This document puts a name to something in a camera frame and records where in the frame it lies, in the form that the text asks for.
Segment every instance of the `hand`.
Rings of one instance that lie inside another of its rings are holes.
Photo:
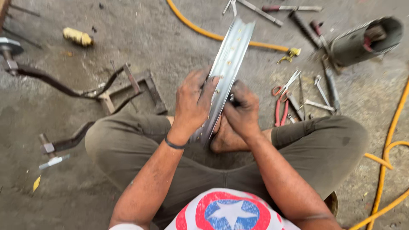
[[[258,126],[258,96],[240,80],[233,84],[231,93],[234,94],[234,100],[240,104],[234,107],[228,101],[224,107],[224,113],[233,130],[244,141],[261,134]]]
[[[186,144],[190,136],[207,120],[211,98],[220,79],[212,77],[206,81],[209,72],[210,67],[191,71],[178,87],[175,121],[167,136],[171,143]]]

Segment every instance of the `yellow hose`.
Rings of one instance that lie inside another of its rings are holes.
[[[180,11],[176,8],[175,4],[172,2],[172,0],[166,0],[169,4],[169,6],[171,7],[172,11],[175,13],[175,15],[184,23],[186,24],[189,28],[191,28],[192,30],[200,33],[201,35],[204,35],[206,37],[212,38],[214,40],[218,40],[218,41],[223,41],[224,36],[218,35],[218,34],[214,34],[212,32],[209,32],[207,30],[204,30],[200,27],[198,27],[197,25],[193,24],[191,21],[189,21],[187,18],[185,18],[182,13],[180,13]],[[280,45],[273,45],[273,44],[267,44],[267,43],[261,43],[261,42],[254,42],[251,41],[249,43],[249,45],[251,46],[257,46],[257,47],[263,47],[263,48],[267,48],[267,49],[272,49],[272,50],[278,50],[278,51],[283,51],[283,52],[289,52],[289,48],[288,47],[284,47],[284,46],[280,46]]]
[[[184,23],[186,24],[189,28],[191,28],[192,30],[200,33],[201,35],[204,35],[206,37],[218,40],[218,41],[223,41],[224,37],[218,34],[214,34],[211,33],[207,30],[204,30],[200,27],[198,27],[197,25],[193,24],[191,21],[189,21],[187,18],[185,18],[182,13],[180,13],[180,11],[176,8],[175,4],[172,2],[172,0],[166,0],[170,6],[170,8],[172,9],[172,11],[175,13],[175,15]],[[283,51],[283,52],[289,52],[290,48],[288,47],[284,47],[284,46],[279,46],[279,45],[272,45],[272,44],[267,44],[267,43],[260,43],[260,42],[253,42],[251,41],[249,43],[249,45],[251,46],[256,46],[256,47],[263,47],[263,48],[268,48],[268,49],[272,49],[272,50],[278,50],[278,51]],[[394,142],[391,144],[391,140],[392,140],[392,136],[393,136],[393,132],[396,128],[396,124],[398,123],[399,120],[399,116],[400,113],[403,109],[403,106],[405,104],[406,98],[409,94],[409,81],[408,84],[406,85],[406,88],[403,92],[402,98],[400,99],[399,105],[398,105],[398,109],[396,110],[395,116],[393,117],[392,123],[391,123],[391,127],[389,128],[389,132],[388,132],[388,136],[385,142],[385,148],[384,148],[384,153],[383,153],[383,159],[380,159],[372,154],[368,154],[366,153],[365,156],[380,163],[381,164],[381,172],[380,172],[380,176],[379,176],[379,185],[378,185],[378,191],[376,194],[376,199],[375,199],[375,203],[373,206],[373,210],[372,210],[372,216],[366,218],[364,221],[362,221],[361,223],[353,226],[352,228],[350,228],[349,230],[357,230],[360,227],[365,226],[367,223],[369,223],[367,230],[372,230],[373,227],[373,223],[374,220],[376,218],[378,218],[379,216],[383,215],[384,213],[386,213],[387,211],[389,211],[390,209],[392,209],[393,207],[395,207],[397,204],[399,204],[402,200],[404,200],[408,195],[409,195],[409,190],[407,190],[404,194],[402,194],[398,199],[396,199],[394,202],[392,202],[390,205],[388,205],[387,207],[385,207],[384,209],[382,209],[381,211],[378,211],[378,207],[379,207],[379,203],[380,203],[380,199],[382,196],[382,190],[383,190],[383,185],[384,185],[384,181],[385,181],[385,171],[386,168],[388,169],[393,169],[393,166],[391,165],[391,163],[389,162],[389,151],[391,150],[392,147],[396,146],[396,145],[407,145],[409,146],[409,142],[405,142],[405,141],[398,141],[398,142]]]
[[[397,146],[397,145],[407,145],[409,146],[409,142],[406,141],[396,141],[394,143],[391,144],[392,141],[392,137],[393,137],[393,133],[395,131],[396,128],[396,124],[398,123],[399,120],[399,116],[400,113],[402,112],[403,106],[405,105],[406,99],[409,95],[409,80],[406,84],[405,90],[403,91],[402,97],[400,99],[398,108],[395,112],[395,115],[393,117],[392,123],[391,123],[391,127],[389,128],[389,132],[386,138],[386,142],[385,142],[385,147],[384,147],[384,152],[383,152],[383,160],[392,167],[390,161],[389,161],[389,151],[391,150],[391,148]],[[369,157],[372,160],[376,160],[375,156],[373,157]],[[376,193],[376,198],[375,198],[375,202],[373,205],[373,209],[372,209],[372,215],[368,218],[366,218],[364,221],[362,221],[361,223],[353,226],[352,228],[350,228],[349,230],[357,230],[360,227],[365,226],[367,223],[368,227],[366,228],[366,230],[372,230],[373,228],[373,223],[375,221],[376,218],[378,218],[379,216],[383,215],[384,213],[386,213],[387,211],[389,211],[390,209],[392,209],[393,207],[395,207],[396,205],[398,205],[402,200],[404,200],[407,196],[409,196],[409,189],[402,194],[398,199],[396,199],[394,202],[392,202],[390,205],[388,205],[386,208],[380,210],[378,212],[378,208],[379,208],[379,203],[381,201],[381,196],[382,196],[382,190],[383,190],[383,186],[384,186],[384,182],[385,182],[385,173],[386,173],[386,164],[381,163],[381,172],[379,175],[379,184],[378,184],[378,191]]]

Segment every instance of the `black wristband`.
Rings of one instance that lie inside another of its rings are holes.
[[[182,146],[179,146],[179,145],[175,145],[175,144],[170,143],[170,141],[168,140],[168,136],[165,137],[165,142],[166,142],[166,144],[168,144],[170,147],[172,147],[174,149],[184,149],[184,147],[186,146],[185,144],[182,145]]]

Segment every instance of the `olive green pants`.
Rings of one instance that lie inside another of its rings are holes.
[[[155,152],[170,127],[165,116],[121,111],[97,121],[87,132],[85,146],[92,160],[123,190]],[[344,116],[274,128],[271,139],[323,199],[355,169],[368,144],[366,130]],[[182,157],[153,222],[164,229],[192,199],[215,187],[250,192],[275,206],[255,162],[237,169],[219,170]]]

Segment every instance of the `person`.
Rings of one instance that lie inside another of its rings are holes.
[[[323,199],[353,171],[368,144],[357,122],[332,116],[261,131],[258,97],[237,81],[211,149],[251,151],[255,162],[211,169],[183,157],[208,117],[220,77],[188,74],[174,117],[121,111],[87,132],[89,156],[124,190],[111,230],[340,230]]]

